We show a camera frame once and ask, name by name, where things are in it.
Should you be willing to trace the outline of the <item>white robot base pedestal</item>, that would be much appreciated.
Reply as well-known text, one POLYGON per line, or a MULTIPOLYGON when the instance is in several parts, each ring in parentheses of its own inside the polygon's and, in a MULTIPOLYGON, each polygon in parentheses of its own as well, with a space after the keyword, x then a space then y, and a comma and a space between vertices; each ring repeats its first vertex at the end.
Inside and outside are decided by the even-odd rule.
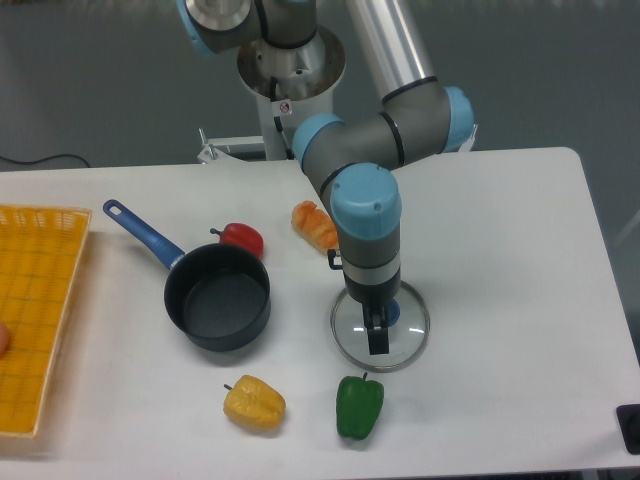
POLYGON ((333 112, 345 52, 338 37, 319 26, 307 44, 295 49, 263 39, 248 43, 239 50, 237 67, 256 99, 266 158, 291 159, 297 128, 314 115, 333 112))

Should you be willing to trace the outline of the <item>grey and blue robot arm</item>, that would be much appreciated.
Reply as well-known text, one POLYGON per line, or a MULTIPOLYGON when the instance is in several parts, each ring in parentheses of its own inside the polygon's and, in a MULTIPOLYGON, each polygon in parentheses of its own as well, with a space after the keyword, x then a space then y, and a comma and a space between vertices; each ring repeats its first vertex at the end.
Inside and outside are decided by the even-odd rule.
POLYGON ((192 44, 236 49, 256 100, 268 159, 296 160, 324 204, 347 295, 362 309, 370 356, 391 347, 392 303, 401 288, 401 199, 393 171, 459 149, 474 134, 468 98, 437 78, 402 1, 350 1, 381 111, 348 124, 333 111, 346 65, 340 40, 312 1, 181 1, 192 44))

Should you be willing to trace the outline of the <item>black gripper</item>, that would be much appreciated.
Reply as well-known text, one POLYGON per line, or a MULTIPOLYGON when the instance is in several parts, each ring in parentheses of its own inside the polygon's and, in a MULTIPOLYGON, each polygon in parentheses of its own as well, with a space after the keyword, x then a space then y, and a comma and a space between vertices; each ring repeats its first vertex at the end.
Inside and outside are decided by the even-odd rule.
POLYGON ((365 285, 344 276, 348 294, 361 305, 371 355, 389 353, 388 308, 401 286, 401 274, 380 284, 365 285))

